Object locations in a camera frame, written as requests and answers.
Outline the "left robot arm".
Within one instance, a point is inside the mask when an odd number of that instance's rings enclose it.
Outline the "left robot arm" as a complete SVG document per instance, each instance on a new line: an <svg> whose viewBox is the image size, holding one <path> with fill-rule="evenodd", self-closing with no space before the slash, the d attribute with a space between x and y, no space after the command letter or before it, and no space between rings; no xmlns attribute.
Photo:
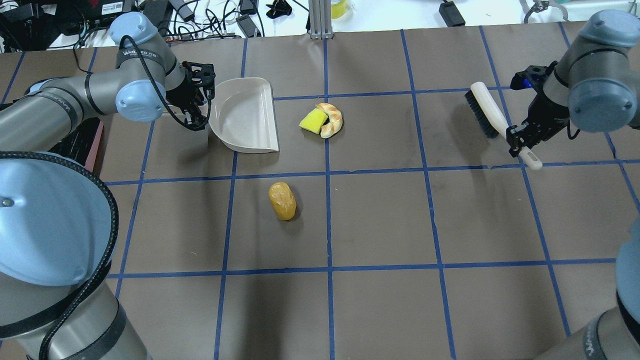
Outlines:
<svg viewBox="0 0 640 360"><path fill-rule="evenodd" d="M119 114L153 122L170 106L192 132L215 96L212 64L179 61L142 13L109 27L114 70L35 83L1 111L1 339L29 360L150 360L105 284L119 237L109 187L52 153L84 121Z"/></svg>

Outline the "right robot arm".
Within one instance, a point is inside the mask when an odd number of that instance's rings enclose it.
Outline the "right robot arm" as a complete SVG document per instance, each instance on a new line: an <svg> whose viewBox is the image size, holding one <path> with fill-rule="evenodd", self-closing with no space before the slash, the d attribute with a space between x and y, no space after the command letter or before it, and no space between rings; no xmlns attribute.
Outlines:
<svg viewBox="0 0 640 360"><path fill-rule="evenodd" d="M510 88L535 90L528 115L505 130L512 157L525 154L560 130L584 133L639 128L639 73L629 51L639 41L639 19L621 10L593 14L562 59L516 73ZM614 308L598 315L540 360L637 360L639 358L639 223L615 260Z"/></svg>

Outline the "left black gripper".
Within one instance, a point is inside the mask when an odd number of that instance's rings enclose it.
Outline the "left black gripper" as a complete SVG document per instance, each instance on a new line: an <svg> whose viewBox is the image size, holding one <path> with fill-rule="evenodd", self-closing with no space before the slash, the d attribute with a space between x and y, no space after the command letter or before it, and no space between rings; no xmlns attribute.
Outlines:
<svg viewBox="0 0 640 360"><path fill-rule="evenodd" d="M206 129L211 116L211 104L215 98L215 67L212 63L182 61L176 64L170 75L177 75L180 83L166 92L167 104L180 110L178 117L172 109L167 112L179 125L191 132Z"/></svg>

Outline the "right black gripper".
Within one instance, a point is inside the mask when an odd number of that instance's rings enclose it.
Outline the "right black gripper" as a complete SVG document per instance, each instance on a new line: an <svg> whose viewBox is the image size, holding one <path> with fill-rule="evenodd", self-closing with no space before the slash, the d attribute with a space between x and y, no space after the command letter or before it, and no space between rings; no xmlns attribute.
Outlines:
<svg viewBox="0 0 640 360"><path fill-rule="evenodd" d="M535 97L528 107L525 120L521 125L512 125L506 129L506 142L509 153L516 158L528 147L530 150L542 141L548 141L570 123L569 108L549 98L544 91L547 80L556 80L554 73L558 61L548 66L530 65L523 71L514 74L510 81L510 89L522 91L533 89Z"/></svg>

